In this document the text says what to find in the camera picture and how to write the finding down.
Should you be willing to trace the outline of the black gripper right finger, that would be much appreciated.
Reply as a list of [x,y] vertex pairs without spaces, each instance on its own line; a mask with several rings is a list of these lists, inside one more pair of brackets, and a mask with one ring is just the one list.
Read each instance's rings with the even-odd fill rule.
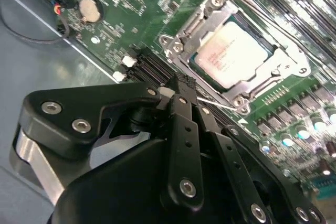
[[201,135],[228,180],[234,223],[326,223],[323,214],[233,125],[219,129],[197,102],[196,81],[183,76],[180,91],[194,106]]

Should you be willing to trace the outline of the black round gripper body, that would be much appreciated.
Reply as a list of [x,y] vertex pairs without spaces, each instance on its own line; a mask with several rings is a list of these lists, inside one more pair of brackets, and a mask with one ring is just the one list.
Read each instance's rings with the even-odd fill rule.
[[205,155],[201,210],[162,206],[166,147],[162,140],[141,143],[77,178],[61,194],[50,223],[241,223],[220,163]]

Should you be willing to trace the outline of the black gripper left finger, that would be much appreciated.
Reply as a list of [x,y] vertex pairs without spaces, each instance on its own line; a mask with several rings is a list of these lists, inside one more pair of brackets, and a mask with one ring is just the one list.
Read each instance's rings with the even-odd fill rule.
[[141,143],[162,140],[161,204],[197,212],[204,204],[199,127],[181,80],[174,76],[160,88],[138,82],[32,92],[23,100],[16,155],[55,208],[77,178]]

